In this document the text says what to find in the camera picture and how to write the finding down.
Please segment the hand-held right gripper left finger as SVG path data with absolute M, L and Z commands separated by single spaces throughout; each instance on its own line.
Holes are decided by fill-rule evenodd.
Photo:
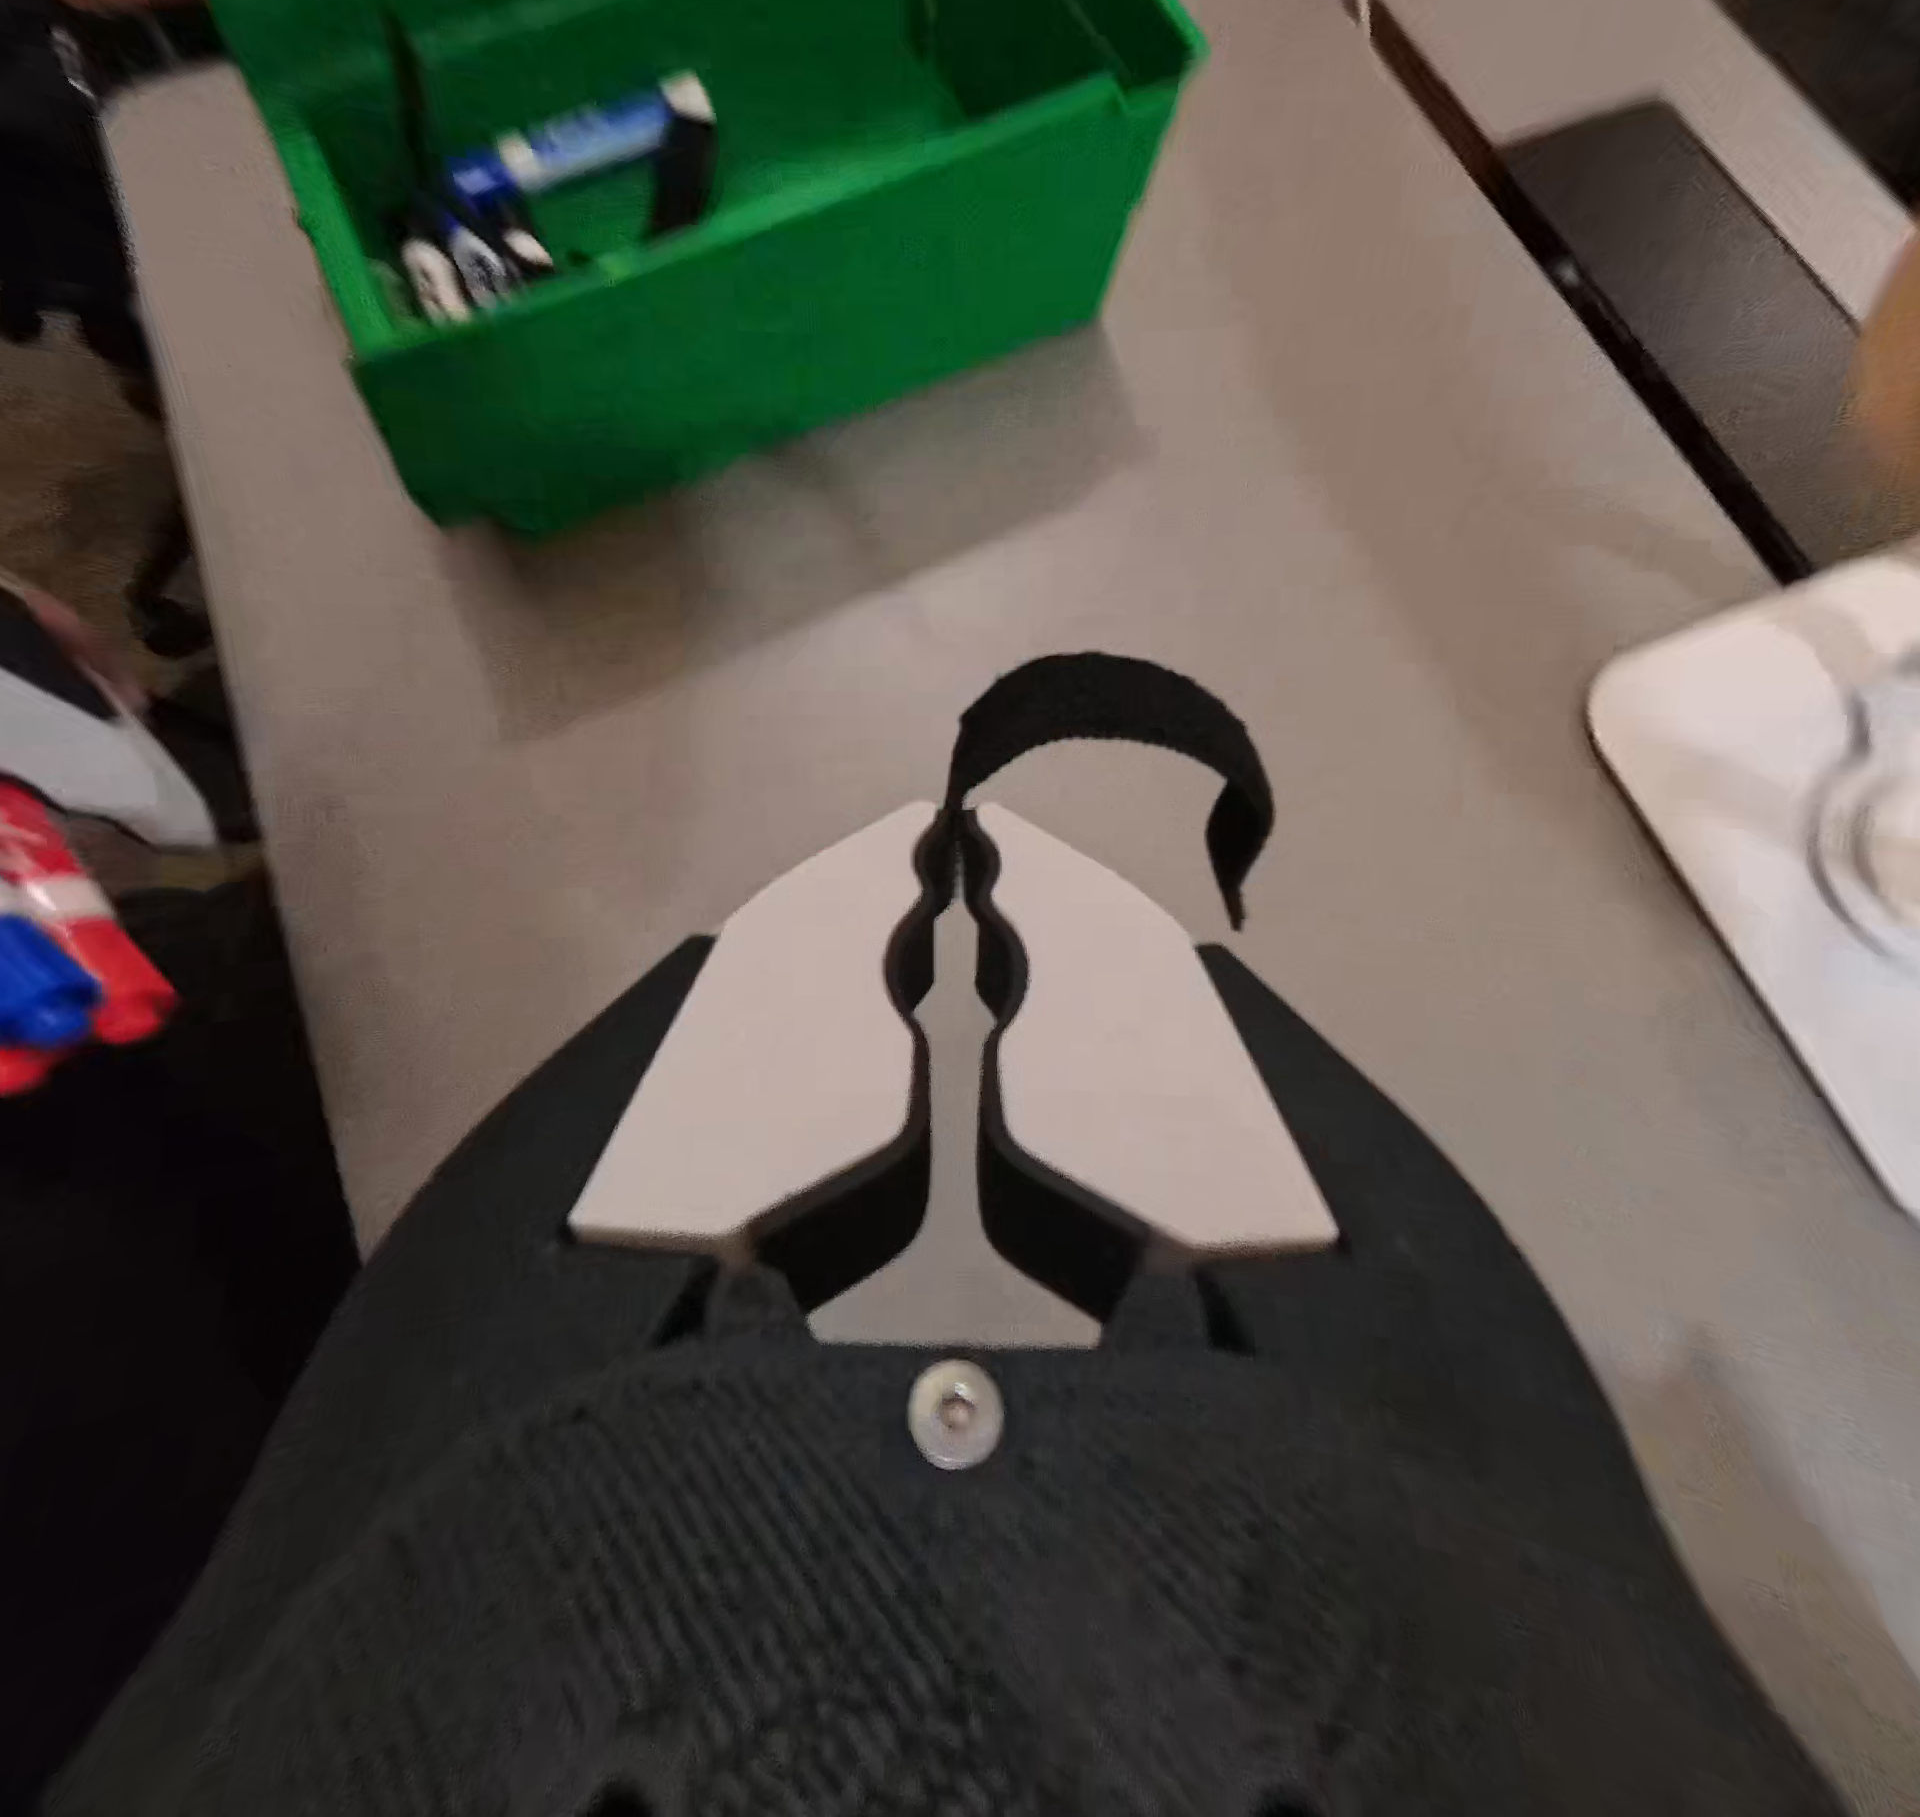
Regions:
M 575 1243 L 761 1266 L 803 1310 L 904 1252 L 931 1178 L 941 825 L 897 807 L 723 922 L 567 1211 Z

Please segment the blue dry erase marker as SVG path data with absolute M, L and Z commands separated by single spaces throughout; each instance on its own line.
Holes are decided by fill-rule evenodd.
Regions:
M 101 979 L 26 915 L 2 917 L 2 1042 L 58 1051 L 93 1035 Z
M 471 202 L 534 199 L 652 159 L 676 109 L 664 87 L 589 105 L 450 157 L 442 165 L 442 181 L 449 194 Z

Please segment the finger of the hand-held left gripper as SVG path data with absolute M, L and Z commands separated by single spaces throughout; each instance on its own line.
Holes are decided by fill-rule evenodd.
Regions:
M 220 831 L 206 796 L 114 697 L 101 717 L 2 670 L 2 781 L 64 816 L 106 823 L 158 850 L 207 852 Z

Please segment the closed laptop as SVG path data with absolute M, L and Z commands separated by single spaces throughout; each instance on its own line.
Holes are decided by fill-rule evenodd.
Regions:
M 1502 149 L 1506 211 L 1777 582 L 1900 542 L 1849 433 L 1857 322 L 1662 101 Z

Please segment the green plastic box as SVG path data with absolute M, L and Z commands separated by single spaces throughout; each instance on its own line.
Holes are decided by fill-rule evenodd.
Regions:
M 345 363 L 442 526 L 562 532 L 1088 322 L 1204 40 L 1176 0 L 206 0 Z M 426 174 L 690 80 L 666 159 L 508 199 L 552 270 L 426 322 Z

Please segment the white rounded tray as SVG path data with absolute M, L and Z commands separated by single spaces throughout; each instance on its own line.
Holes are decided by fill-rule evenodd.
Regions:
M 1836 917 L 1811 799 L 1849 694 L 1917 659 L 1916 547 L 1866 556 L 1617 655 L 1592 743 L 1887 1197 L 1917 1214 L 1917 966 Z

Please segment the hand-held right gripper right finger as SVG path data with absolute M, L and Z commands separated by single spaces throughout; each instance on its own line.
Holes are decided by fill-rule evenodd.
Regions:
M 995 1252 L 1108 1322 L 1142 1275 L 1322 1253 L 1332 1205 L 1186 924 L 1010 807 L 959 823 Z

